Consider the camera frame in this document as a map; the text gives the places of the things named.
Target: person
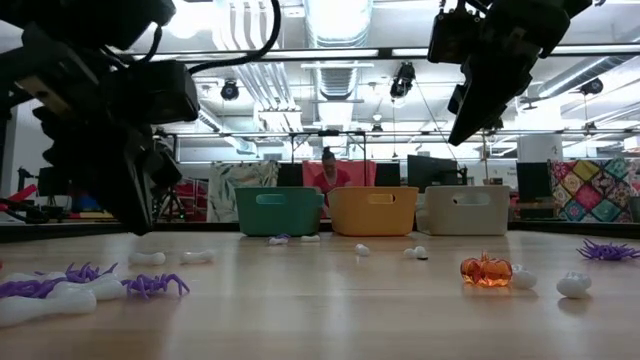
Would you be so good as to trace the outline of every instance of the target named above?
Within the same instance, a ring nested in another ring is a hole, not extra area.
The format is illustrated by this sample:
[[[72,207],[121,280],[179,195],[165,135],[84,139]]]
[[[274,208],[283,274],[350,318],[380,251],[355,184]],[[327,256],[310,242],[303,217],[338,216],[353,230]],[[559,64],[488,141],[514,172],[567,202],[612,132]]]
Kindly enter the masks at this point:
[[[313,179],[313,186],[324,194],[324,213],[329,217],[329,192],[338,187],[351,186],[349,174],[338,169],[336,156],[329,147],[322,151],[322,172]]]

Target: desk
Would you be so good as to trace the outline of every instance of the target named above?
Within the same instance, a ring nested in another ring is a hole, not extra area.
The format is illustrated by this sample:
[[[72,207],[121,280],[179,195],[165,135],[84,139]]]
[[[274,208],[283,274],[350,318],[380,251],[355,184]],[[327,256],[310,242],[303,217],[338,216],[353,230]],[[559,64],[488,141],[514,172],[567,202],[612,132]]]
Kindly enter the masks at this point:
[[[640,261],[582,260],[581,237],[342,238],[268,247],[238,233],[103,235],[0,245],[2,274],[91,261],[116,272],[178,273],[191,294],[101,302],[96,313],[0,329],[6,359],[633,359],[640,344]],[[354,246],[371,249],[357,258]],[[423,245],[428,261],[403,259]],[[212,265],[177,264],[214,248]],[[460,262],[492,255],[525,264],[533,291],[462,284]],[[127,267],[132,251],[167,253]],[[567,270],[593,279],[591,300],[562,299]]]

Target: green basket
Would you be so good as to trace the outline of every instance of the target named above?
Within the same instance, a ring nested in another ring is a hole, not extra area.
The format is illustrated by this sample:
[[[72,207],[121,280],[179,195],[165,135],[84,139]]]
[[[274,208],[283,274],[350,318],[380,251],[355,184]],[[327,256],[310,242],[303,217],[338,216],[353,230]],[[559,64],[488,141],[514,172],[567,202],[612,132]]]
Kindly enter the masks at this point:
[[[240,231],[248,236],[318,232],[324,195],[310,187],[237,188]]]

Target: yellow basket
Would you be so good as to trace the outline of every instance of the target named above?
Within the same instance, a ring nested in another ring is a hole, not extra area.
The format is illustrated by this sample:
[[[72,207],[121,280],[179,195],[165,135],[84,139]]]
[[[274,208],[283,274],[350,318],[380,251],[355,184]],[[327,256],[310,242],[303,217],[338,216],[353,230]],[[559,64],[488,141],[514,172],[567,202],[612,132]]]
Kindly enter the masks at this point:
[[[333,230],[347,236],[404,236],[413,229],[414,187],[344,187],[329,194]]]

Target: orange glass pumpkin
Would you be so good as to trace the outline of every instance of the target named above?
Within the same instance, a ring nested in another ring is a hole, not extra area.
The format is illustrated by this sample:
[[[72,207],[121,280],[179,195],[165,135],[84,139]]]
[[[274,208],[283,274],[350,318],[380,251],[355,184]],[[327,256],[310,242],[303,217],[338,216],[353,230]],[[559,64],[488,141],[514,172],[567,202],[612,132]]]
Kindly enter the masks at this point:
[[[480,260],[470,258],[460,264],[465,282],[481,286],[506,286],[511,281],[511,263],[503,259],[489,259],[486,251]]]

